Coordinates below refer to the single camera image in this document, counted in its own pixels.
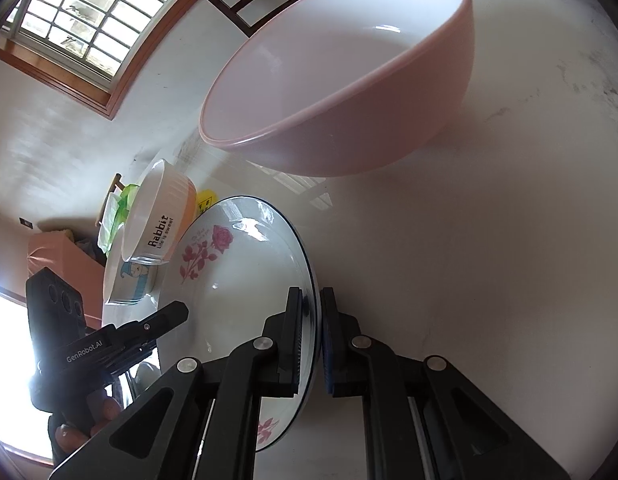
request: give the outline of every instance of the pink fabric cover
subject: pink fabric cover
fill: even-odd
[[[82,295],[87,326],[102,326],[102,283],[105,268],[82,252],[62,231],[38,233],[29,238],[28,274],[49,267]]]

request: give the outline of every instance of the yellow label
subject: yellow label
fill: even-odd
[[[218,202],[218,195],[210,189],[205,189],[196,195],[198,204],[198,216],[202,215],[207,209]]]

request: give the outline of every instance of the white plate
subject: white plate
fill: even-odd
[[[292,399],[262,399],[257,450],[278,440],[294,420],[320,347],[320,297],[294,229],[262,200],[222,200],[180,240],[160,293],[158,308],[175,300],[189,308],[187,322],[159,341],[166,369],[185,356],[220,359],[261,335],[266,318],[284,311],[290,286],[304,295],[300,386]]]

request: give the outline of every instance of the marble tabletop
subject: marble tabletop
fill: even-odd
[[[157,158],[198,190],[271,202],[364,332],[405,356],[444,355],[587,479],[618,437],[618,32],[596,0],[474,7],[463,108],[397,163],[300,177],[197,132]],[[107,305],[103,322],[154,309]],[[365,478],[361,403],[328,398],[317,375],[255,478]]]

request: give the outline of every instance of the finger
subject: finger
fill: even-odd
[[[73,453],[89,438],[75,428],[63,424],[55,430],[55,440],[65,453]]]
[[[93,428],[91,428],[91,436],[95,436],[102,428],[104,428],[109,423],[108,420],[100,420]]]
[[[102,415],[106,420],[113,420],[120,415],[120,412],[122,412],[122,408],[113,397],[107,397],[102,403]]]

